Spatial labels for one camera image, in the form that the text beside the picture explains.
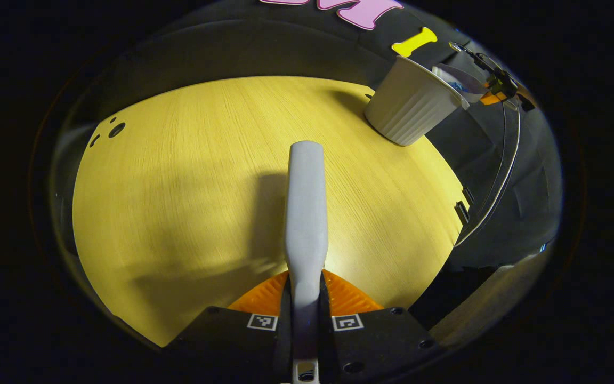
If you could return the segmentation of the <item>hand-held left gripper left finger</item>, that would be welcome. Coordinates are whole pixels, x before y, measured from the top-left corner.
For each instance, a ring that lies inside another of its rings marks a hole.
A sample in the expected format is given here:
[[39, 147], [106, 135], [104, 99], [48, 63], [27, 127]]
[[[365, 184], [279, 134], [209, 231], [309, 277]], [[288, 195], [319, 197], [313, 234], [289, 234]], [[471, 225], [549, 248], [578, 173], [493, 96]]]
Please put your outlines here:
[[288, 272], [228, 308], [209, 306], [166, 346], [194, 384], [287, 384], [292, 380], [292, 294]]

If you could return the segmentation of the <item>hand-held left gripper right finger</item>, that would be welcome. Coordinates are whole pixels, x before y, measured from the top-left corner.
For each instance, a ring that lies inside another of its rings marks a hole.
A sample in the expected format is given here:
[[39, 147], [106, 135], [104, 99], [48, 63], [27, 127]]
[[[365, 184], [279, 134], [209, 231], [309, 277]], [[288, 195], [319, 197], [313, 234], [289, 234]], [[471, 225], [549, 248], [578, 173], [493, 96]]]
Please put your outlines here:
[[407, 309], [383, 308], [327, 270], [320, 293], [322, 382], [399, 382], [443, 355], [440, 343]]

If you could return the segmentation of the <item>grey dustpan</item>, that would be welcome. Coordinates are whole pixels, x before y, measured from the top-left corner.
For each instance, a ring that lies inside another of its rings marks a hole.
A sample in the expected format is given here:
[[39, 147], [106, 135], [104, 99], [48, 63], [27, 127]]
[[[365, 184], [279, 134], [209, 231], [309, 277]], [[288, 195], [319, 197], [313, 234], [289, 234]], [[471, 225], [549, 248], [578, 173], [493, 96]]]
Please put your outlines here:
[[461, 69], [447, 64], [438, 64], [433, 67], [432, 72], [462, 95], [468, 103], [479, 102], [488, 92], [484, 81]]

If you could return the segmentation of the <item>white ribbed garbage bin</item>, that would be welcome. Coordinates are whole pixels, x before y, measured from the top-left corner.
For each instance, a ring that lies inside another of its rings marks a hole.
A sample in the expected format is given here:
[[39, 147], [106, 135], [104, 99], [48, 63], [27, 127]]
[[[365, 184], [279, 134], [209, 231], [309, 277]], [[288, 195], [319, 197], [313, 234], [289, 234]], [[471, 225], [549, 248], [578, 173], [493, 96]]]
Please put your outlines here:
[[365, 107], [368, 123], [386, 139], [410, 146], [456, 109], [470, 103], [424, 66], [397, 56]]

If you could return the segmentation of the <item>small grey broom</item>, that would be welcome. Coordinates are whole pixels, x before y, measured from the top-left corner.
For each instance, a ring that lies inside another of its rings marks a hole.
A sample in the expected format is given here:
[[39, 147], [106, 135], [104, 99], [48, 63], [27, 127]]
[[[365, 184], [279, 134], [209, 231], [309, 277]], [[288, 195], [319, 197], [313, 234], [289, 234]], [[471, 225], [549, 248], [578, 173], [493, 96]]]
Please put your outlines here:
[[318, 301], [328, 226], [324, 149], [314, 141], [290, 147], [284, 244], [292, 285], [292, 384], [319, 384]]

